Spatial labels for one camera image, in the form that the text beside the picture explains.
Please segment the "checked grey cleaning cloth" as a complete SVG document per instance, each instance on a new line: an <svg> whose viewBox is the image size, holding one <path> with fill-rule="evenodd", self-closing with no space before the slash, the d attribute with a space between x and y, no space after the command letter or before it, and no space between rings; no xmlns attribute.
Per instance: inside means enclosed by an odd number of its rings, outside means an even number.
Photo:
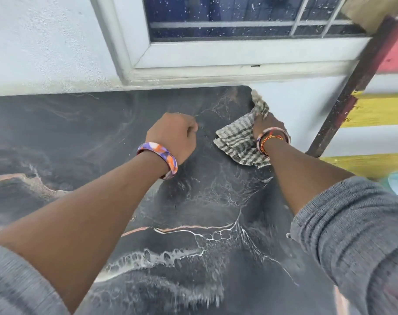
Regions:
<svg viewBox="0 0 398 315"><path fill-rule="evenodd" d="M257 150L253 135L253 109L270 109L255 89L251 91L251 99L254 104L252 110L231 124L217 130L217 138L213 140L213 143L237 164L263 168L270 166L270 159Z"/></svg>

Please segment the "person's right forearm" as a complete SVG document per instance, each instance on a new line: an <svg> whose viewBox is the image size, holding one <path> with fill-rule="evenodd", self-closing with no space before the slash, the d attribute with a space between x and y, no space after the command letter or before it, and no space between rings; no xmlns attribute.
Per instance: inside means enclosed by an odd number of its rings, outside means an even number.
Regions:
<svg viewBox="0 0 398 315"><path fill-rule="evenodd" d="M269 158L293 215L323 191L354 176L347 170L302 153L290 144L278 145Z"/></svg>

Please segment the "white framed window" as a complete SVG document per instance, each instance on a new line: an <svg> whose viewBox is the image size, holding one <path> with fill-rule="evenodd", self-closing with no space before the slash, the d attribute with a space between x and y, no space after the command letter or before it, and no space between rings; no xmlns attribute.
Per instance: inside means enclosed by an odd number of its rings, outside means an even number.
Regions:
<svg viewBox="0 0 398 315"><path fill-rule="evenodd" d="M122 84L173 88L349 73L370 37L346 0L90 0Z"/></svg>

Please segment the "person's left hand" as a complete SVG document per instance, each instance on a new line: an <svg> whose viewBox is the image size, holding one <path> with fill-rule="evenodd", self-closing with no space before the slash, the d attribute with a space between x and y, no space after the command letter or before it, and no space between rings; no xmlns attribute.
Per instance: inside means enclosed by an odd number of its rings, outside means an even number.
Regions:
<svg viewBox="0 0 398 315"><path fill-rule="evenodd" d="M165 113L149 129L145 142L155 142L167 148L183 164L196 149L198 124L191 115Z"/></svg>

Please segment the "striped painted wooden planks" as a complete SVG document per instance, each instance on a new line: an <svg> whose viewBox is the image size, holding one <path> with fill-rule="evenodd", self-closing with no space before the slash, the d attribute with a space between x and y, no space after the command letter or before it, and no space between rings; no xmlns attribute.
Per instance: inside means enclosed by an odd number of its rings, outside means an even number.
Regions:
<svg viewBox="0 0 398 315"><path fill-rule="evenodd" d="M376 74L319 157L380 180L398 171L398 74Z"/></svg>

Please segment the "grey knit sleeve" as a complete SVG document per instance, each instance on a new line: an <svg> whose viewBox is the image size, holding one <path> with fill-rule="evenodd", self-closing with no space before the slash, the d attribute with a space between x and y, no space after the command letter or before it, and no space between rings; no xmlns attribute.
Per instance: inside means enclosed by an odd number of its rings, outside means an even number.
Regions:
<svg viewBox="0 0 398 315"><path fill-rule="evenodd" d="M398 315L398 196L353 176L294 217L291 238L362 315Z"/></svg>
<svg viewBox="0 0 398 315"><path fill-rule="evenodd" d="M70 315L70 312L39 271L0 246L0 315Z"/></svg>

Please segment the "purple orange patterned bangle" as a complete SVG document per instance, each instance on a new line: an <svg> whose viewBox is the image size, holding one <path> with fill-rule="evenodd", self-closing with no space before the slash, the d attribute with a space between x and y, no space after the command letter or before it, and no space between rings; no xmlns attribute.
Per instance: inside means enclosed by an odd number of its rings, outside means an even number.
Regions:
<svg viewBox="0 0 398 315"><path fill-rule="evenodd" d="M161 177L162 180L169 180L176 175L178 171L178 162L174 155L164 146L155 142L145 142L137 150L137 154L149 151L158 155L168 166L169 171Z"/></svg>

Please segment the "grey knit right sleeve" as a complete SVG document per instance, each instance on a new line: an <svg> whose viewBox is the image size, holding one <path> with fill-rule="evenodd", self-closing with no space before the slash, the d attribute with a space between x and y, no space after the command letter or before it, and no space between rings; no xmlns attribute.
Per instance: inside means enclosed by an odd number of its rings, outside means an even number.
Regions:
<svg viewBox="0 0 398 315"><path fill-rule="evenodd" d="M353 176L294 217L291 238L362 315L398 315L398 196Z"/></svg>

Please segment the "pink patterned bangle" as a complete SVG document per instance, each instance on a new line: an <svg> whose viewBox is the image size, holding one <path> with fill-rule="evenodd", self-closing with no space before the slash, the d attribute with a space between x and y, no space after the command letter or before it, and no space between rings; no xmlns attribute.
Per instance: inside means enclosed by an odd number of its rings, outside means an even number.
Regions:
<svg viewBox="0 0 398 315"><path fill-rule="evenodd" d="M287 133L286 130L280 127L269 127L263 130L258 136L256 140L257 150L261 153L269 157L269 154L265 150L265 143L269 139L280 139L285 141L287 144L291 144L291 137Z"/></svg>

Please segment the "person's right hand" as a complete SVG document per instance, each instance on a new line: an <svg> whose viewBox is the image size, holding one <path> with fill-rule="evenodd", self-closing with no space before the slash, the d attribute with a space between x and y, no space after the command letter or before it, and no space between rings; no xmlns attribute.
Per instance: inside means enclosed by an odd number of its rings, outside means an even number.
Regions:
<svg viewBox="0 0 398 315"><path fill-rule="evenodd" d="M268 128L271 128L271 131L276 134L282 135L287 143L291 143L291 137L283 122L279 121L271 112L268 112L266 116L263 116L260 112L255 112L253 126L255 140Z"/></svg>

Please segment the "person's left forearm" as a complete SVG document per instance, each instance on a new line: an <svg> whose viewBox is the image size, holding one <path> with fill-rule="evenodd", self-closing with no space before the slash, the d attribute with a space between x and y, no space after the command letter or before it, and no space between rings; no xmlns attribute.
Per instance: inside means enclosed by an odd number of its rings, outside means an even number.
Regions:
<svg viewBox="0 0 398 315"><path fill-rule="evenodd" d="M149 188L169 171L155 153L131 161L0 231L0 246L49 281L73 314Z"/></svg>

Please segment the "red yellow wrist thread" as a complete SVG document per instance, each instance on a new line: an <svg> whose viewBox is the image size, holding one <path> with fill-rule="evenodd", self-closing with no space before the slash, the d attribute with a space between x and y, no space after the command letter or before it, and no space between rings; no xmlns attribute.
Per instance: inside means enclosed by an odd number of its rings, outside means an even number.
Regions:
<svg viewBox="0 0 398 315"><path fill-rule="evenodd" d="M259 140L259 151L267 158L270 157L271 151L278 145L285 145L286 138L281 133L268 132Z"/></svg>

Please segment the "grey knit left sleeve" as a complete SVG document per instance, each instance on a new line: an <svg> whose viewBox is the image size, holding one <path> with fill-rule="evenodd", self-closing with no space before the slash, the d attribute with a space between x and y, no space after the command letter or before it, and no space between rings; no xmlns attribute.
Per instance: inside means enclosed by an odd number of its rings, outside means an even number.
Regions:
<svg viewBox="0 0 398 315"><path fill-rule="evenodd" d="M70 312L39 271L0 246L0 315L70 315Z"/></svg>

